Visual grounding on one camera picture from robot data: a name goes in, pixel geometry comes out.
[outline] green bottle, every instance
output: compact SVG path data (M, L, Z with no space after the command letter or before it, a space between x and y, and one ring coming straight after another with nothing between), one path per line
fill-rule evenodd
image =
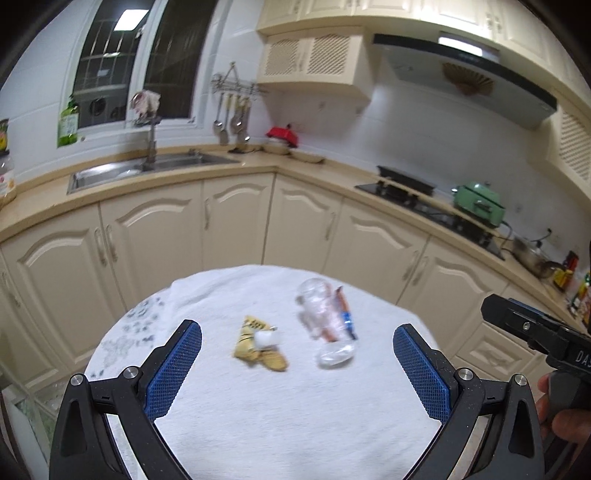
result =
M60 124L57 133L57 146L72 145L78 141L78 119L80 108L70 95L67 108L60 114Z

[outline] ceiling light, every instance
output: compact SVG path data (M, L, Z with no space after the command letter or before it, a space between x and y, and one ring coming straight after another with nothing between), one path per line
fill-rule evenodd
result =
M126 10L119 17L119 21L115 25L113 31L129 31L135 30L142 19L146 16L149 10Z

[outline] stove burner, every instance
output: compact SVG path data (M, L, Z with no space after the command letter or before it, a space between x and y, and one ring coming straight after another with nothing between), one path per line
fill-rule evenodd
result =
M384 182L381 181L366 185L357 185L355 188L371 193L372 195L377 195L384 200L418 213L438 225L444 226L452 232L461 235L501 260L505 259L499 246L492 241L493 235L491 233L459 215L434 207L433 205L420 200L416 195L410 194L406 190L399 189L392 185L386 186Z

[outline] countertop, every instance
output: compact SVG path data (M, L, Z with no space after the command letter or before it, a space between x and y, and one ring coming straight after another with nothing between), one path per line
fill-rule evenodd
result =
M175 151L187 151L187 148L168 148L162 151L173 153ZM252 173L278 173L315 184L349 199L366 204L447 242L451 246L462 250L465 254L487 265L500 275L503 275L512 284L523 289L526 293L545 305L556 317L577 330L584 332L584 326L574 320L566 310L561 294L551 285L542 283L531 275L508 253L505 256L506 260L502 261L460 235L434 222L430 222L416 213L356 189L356 185L372 183L374 181L370 172L330 160L325 160L321 164L310 164L293 160L289 156L273 155L262 151L239 155L226 153L225 149L221 150L219 146L214 147L208 145L207 147L201 147L201 149L204 152L211 151L211 153L238 160L240 163L190 167L174 171L145 174L139 177L122 179L105 185L80 190L67 195L70 174L74 171L88 168L89 166L113 161L113 158L102 158L86 163L83 166L69 167L53 172L50 174L51 176L46 177L48 181L45 183L24 185L24 191L19 191L16 199L0 210L0 242L4 242L27 228L55 216L128 193L217 177Z

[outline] cabinet handle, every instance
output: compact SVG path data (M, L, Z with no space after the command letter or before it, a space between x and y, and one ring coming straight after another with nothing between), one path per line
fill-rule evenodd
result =
M209 222L212 218L211 207L209 206L209 198L205 199L205 230L209 229Z
M421 265L418 268L417 274L414 276L414 280L413 280L414 286L416 286L421 281L421 278L423 277L423 274L425 273L425 269L427 268L428 263L429 263L429 257L423 258L423 260L421 261Z
M109 242L109 250L111 251L111 258L113 262L117 262L119 258L117 255L117 250L115 250L115 242L113 241L113 228L110 225L107 225L107 242Z
M10 297L10 300L15 304L17 308L20 308L21 302L18 300L17 296L12 291L10 283L8 282L8 274L5 271L2 272L2 281L4 282L4 289L6 289L6 293Z
M413 272L413 267L414 264L417 262L418 259L418 250L415 250L413 253L413 259L410 262L410 265L408 266L406 272L404 272L404 275L402 276L402 280L403 281L407 281L408 278L410 277L410 274Z
M326 228L326 235L324 238L328 241L330 239L330 234L332 233L332 227L335 224L336 213L332 212L330 214L330 222L328 227Z
M103 236L100 234L100 228L95 229L96 249L99 251L100 263L103 267L107 266L107 257L105 255L105 245L103 244Z
M490 351L484 352L484 357L495 368L502 367L508 363L508 360L506 358L499 358Z

